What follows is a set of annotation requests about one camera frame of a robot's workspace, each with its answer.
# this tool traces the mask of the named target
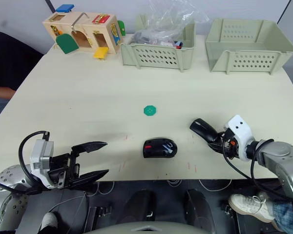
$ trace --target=white sneaker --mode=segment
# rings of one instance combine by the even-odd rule
[[[55,227],[58,228],[58,219],[52,212],[46,213],[42,219],[40,230],[45,227]]]
[[[260,221],[270,223],[274,217],[268,213],[266,200],[260,200],[259,197],[247,197],[241,194],[232,194],[228,200],[229,205],[241,215],[252,215]]]
[[[266,201],[270,200],[270,197],[269,197],[268,194],[267,194],[266,192],[264,192],[264,191],[260,191],[260,192],[258,193],[257,196],[258,196],[259,199],[261,199],[261,200],[265,200],[265,199],[266,199]],[[281,229],[278,227],[278,224],[276,223],[275,219],[272,221],[272,225],[273,225],[273,227],[274,227],[277,231],[279,231],[279,232],[284,232],[283,230],[281,230]]]

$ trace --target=white cable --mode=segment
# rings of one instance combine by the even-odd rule
[[[199,179],[199,182],[202,185],[202,187],[205,188],[207,191],[209,191],[209,192],[219,192],[219,191],[222,191],[222,190],[226,189],[227,187],[229,187],[231,185],[232,179],[230,180],[229,184],[226,187],[224,187],[222,189],[216,189],[216,190],[210,190],[210,189],[206,188],[205,185],[201,182],[200,179]]]
[[[113,191],[113,189],[114,189],[114,185],[115,185],[115,182],[113,181],[113,185],[112,185],[112,188],[111,188],[111,190],[110,191],[108,191],[107,193],[102,193],[101,191],[100,191],[100,189],[99,189],[99,182],[98,182],[98,191],[99,191],[99,193],[100,194],[102,194],[102,195],[108,195],[108,194],[110,194],[112,191]]]
[[[87,197],[95,196],[98,193],[98,191],[99,191],[99,184],[100,184],[100,182],[97,182],[97,190],[96,190],[96,192],[94,194],[92,194],[92,195],[88,195]]]
[[[76,218],[76,216],[77,216],[77,214],[78,214],[78,211],[79,211],[80,207],[82,206],[82,203],[83,203],[85,197],[86,197],[86,193],[84,193],[84,196],[83,196],[83,198],[82,198],[82,200],[81,200],[81,202],[80,202],[80,204],[79,204],[79,206],[78,206],[78,209],[77,209],[77,211],[76,211],[76,213],[75,213],[75,215],[74,215],[74,217],[73,217],[73,222],[72,222],[72,224],[69,226],[69,229],[68,229],[68,231],[67,231],[66,234],[68,234],[69,231],[70,231],[70,229],[72,228],[72,226],[73,226],[73,224],[74,224],[74,222],[75,222],[75,218]]]
[[[98,184],[98,187],[97,187],[96,192],[95,192],[94,194],[92,194],[92,195],[87,195],[87,197],[95,196],[95,195],[98,193],[98,190],[99,190],[99,182],[97,182],[97,184]],[[51,212],[51,211],[52,211],[54,208],[56,208],[57,206],[60,206],[60,205],[66,203],[66,202],[68,202],[68,201],[71,201],[71,200],[74,200],[74,199],[77,199],[77,198],[82,198],[82,197],[84,197],[84,195],[83,195],[83,196],[76,196],[76,197],[70,198],[70,199],[68,199],[68,200],[62,201],[62,202],[60,202],[60,203],[54,205],[54,206],[48,211],[48,213]]]
[[[177,188],[181,184],[182,180],[180,179],[172,179],[172,180],[167,180],[167,183],[169,184],[170,187]]]
[[[54,205],[54,206],[53,206],[48,212],[51,212],[54,208],[56,208],[56,207],[59,206],[59,205],[62,205],[63,203],[66,203],[66,202],[68,202],[68,201],[71,201],[71,200],[74,200],[74,199],[77,199],[77,198],[81,198],[81,197],[84,197],[84,195],[83,195],[83,196],[76,196],[76,197],[73,197],[73,198],[71,198],[71,199],[68,199],[68,200],[62,201],[62,202],[60,202],[60,203]]]

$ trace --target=white table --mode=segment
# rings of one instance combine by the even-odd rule
[[[101,180],[242,178],[189,129],[198,117],[221,131],[240,114],[257,140],[293,145],[293,85],[285,71],[211,73],[204,39],[197,36],[192,68],[183,73],[123,66],[120,53],[99,61],[92,53],[51,49],[0,115],[0,172],[18,164],[20,142],[38,130],[51,132],[55,156],[80,143],[108,142],[78,158],[81,174],[109,169]],[[156,115],[144,115],[147,105]],[[143,143],[153,137],[174,140],[177,155],[144,159]],[[33,146],[30,140],[24,148],[26,163]],[[250,163],[233,163],[249,173]],[[258,165],[255,175],[274,177]]]

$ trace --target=person's arm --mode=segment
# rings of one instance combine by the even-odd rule
[[[11,99],[15,91],[9,87],[0,87],[0,98]]]

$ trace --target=plastic basket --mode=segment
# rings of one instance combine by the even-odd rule
[[[272,74],[293,55],[293,44],[273,21],[216,19],[206,50],[210,71]]]
[[[195,45],[195,24],[188,24],[178,40],[183,42],[181,49],[169,46],[147,44],[121,44],[123,65],[140,67],[163,67],[189,69]]]

